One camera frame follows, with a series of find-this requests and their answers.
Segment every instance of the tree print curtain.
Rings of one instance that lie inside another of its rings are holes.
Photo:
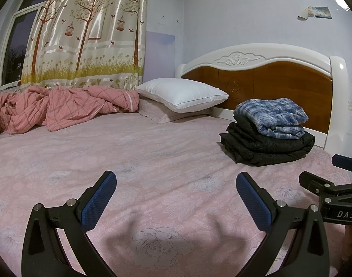
[[[21,88],[141,84],[147,0],[47,0],[27,46]]]

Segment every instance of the window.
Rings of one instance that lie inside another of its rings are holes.
[[[23,62],[32,27],[46,0],[23,0],[14,13],[3,44],[0,62],[0,90],[20,85]]]

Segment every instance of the floral bedsheet pattern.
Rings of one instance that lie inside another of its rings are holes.
[[[335,184],[349,178],[316,147],[292,163],[235,164],[219,143],[228,124],[200,116],[158,125],[137,113],[110,114],[56,132],[0,134],[1,256],[20,276],[33,205],[63,205],[111,170],[117,189],[88,236],[118,276],[235,276],[265,235],[237,194],[237,174],[249,172],[274,199],[303,208],[317,198],[300,187],[302,171]],[[326,224],[326,230],[334,275],[344,229]],[[59,235],[82,271],[62,230]],[[280,266],[289,241],[270,271]]]

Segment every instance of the folded clothes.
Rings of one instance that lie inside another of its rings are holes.
[[[269,165],[295,161],[308,154],[315,137],[308,132],[300,139],[276,139],[260,134],[255,124],[243,115],[235,115],[228,133],[221,133],[221,143],[236,163]]]
[[[276,139],[300,139],[305,134],[300,124],[308,121],[303,108],[288,98],[247,100],[236,107],[237,114],[253,121],[259,133]]]

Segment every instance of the tree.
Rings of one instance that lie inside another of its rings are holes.
[[[140,0],[125,0],[124,4],[121,4],[121,8],[124,12],[129,13],[131,16],[136,15],[136,37],[133,64],[138,67],[138,12],[140,9]]]
[[[41,11],[39,13],[39,18],[37,19],[37,23],[40,22],[40,29],[39,29],[38,36],[35,41],[34,55],[32,58],[32,65],[31,65],[31,75],[32,76],[36,75],[37,51],[38,51],[38,46],[39,46],[40,39],[41,39],[41,33],[42,33],[43,26],[47,22],[49,22],[50,20],[53,20],[55,18],[56,14],[59,12],[59,10],[62,7],[66,6],[66,5],[64,5],[63,2],[64,2],[64,0],[47,0],[45,5],[41,8]]]
[[[8,51],[5,56],[6,66],[3,74],[5,84],[21,79],[25,54],[26,49],[10,49]]]
[[[85,24],[85,32],[81,38],[81,46],[78,54],[76,71],[78,71],[80,66],[83,46],[85,44],[89,25],[97,13],[103,12],[108,7],[108,2],[109,0],[75,0],[74,2],[76,5],[78,5],[78,8],[75,11],[72,10],[71,16]]]

